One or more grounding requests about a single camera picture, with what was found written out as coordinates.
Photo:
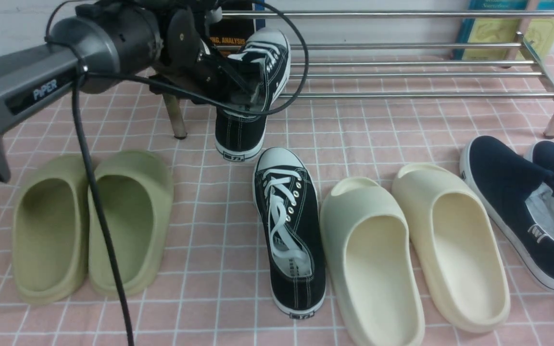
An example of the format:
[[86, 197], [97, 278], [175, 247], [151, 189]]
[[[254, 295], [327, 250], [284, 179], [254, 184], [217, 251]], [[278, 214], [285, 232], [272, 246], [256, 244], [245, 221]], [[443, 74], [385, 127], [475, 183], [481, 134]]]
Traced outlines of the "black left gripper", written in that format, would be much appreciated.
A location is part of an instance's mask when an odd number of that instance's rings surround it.
[[179, 98], [191, 92], [226, 103], [233, 89], [251, 94], [251, 86], [209, 38], [209, 24], [221, 20], [219, 0], [152, 0], [150, 10], [164, 45], [152, 66], [153, 80], [178, 87]]

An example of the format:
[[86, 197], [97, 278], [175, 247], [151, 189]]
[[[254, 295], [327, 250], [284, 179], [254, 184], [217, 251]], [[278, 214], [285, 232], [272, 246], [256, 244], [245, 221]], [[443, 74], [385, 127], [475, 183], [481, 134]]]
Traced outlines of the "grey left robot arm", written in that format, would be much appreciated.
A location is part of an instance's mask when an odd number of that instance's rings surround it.
[[81, 0], [49, 20], [44, 44], [0, 56], [0, 182], [11, 178], [2, 137], [58, 101], [86, 72], [135, 75], [158, 68], [182, 96], [230, 103], [256, 99], [254, 77], [227, 66], [208, 37], [221, 0]]

